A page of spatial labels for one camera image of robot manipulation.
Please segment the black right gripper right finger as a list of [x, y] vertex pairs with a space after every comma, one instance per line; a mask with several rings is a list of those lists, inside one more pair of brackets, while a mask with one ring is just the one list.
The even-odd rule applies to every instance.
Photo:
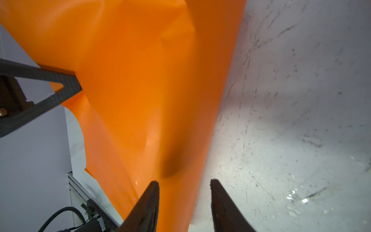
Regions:
[[255, 232], [217, 179], [211, 183], [211, 211], [215, 232]]

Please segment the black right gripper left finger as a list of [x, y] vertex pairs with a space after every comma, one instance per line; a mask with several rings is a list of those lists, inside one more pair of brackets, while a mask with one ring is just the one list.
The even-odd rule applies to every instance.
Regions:
[[155, 232], [159, 211], [159, 183], [152, 181], [116, 232]]

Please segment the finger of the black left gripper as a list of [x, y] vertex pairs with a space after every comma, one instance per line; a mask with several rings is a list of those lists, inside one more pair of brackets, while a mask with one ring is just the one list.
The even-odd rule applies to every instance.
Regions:
[[82, 91], [78, 79], [1, 59], [1, 137], [20, 129]]

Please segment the orange wrapping paper sheet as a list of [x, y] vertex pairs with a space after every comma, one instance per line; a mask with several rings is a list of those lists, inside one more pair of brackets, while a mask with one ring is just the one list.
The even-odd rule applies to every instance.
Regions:
[[1, 1], [1, 24], [39, 66], [76, 75], [64, 106], [123, 219], [155, 180], [157, 230], [188, 230], [245, 5]]

